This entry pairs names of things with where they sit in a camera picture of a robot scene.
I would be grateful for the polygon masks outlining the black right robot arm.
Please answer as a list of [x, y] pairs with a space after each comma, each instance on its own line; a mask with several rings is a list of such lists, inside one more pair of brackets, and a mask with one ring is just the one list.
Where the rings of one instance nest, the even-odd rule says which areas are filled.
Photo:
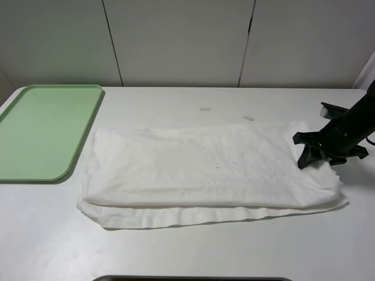
[[358, 144], [374, 132], [374, 89], [369, 88], [366, 95], [349, 109], [325, 102], [321, 104], [329, 123], [320, 131], [297, 132], [292, 138], [294, 144], [304, 145], [298, 167], [304, 169], [324, 158], [334, 166], [345, 164], [349, 157], [367, 157], [367, 149]]

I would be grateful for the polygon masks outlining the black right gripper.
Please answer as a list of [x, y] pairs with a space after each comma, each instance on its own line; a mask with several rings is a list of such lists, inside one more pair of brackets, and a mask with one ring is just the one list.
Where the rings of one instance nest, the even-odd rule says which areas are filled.
[[347, 118], [344, 115], [331, 119], [319, 132], [297, 132], [292, 137], [294, 144], [304, 144], [297, 165], [300, 169], [304, 169], [320, 161], [321, 151], [331, 166], [345, 164], [349, 157], [364, 159], [369, 153], [358, 143], [368, 135], [368, 122]]

